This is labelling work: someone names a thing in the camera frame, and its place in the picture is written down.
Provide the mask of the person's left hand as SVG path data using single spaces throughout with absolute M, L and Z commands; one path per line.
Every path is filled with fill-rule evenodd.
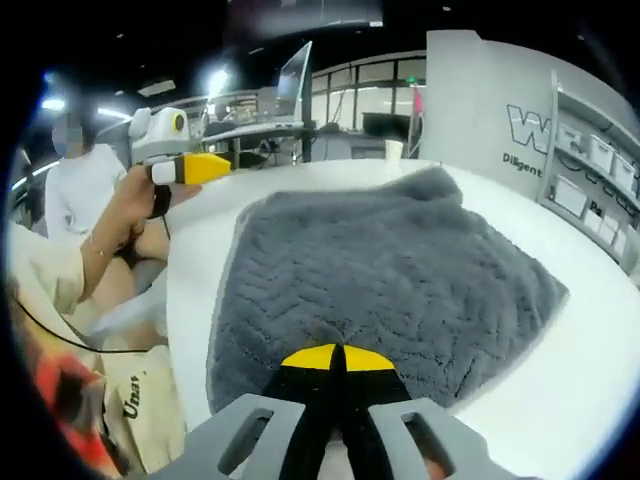
M 101 254 L 113 255 L 133 242 L 142 257 L 166 260 L 169 236 L 162 222 L 146 226 L 155 202 L 155 185 L 142 165 L 133 166 L 117 184 L 114 195 L 91 234 L 93 245 Z

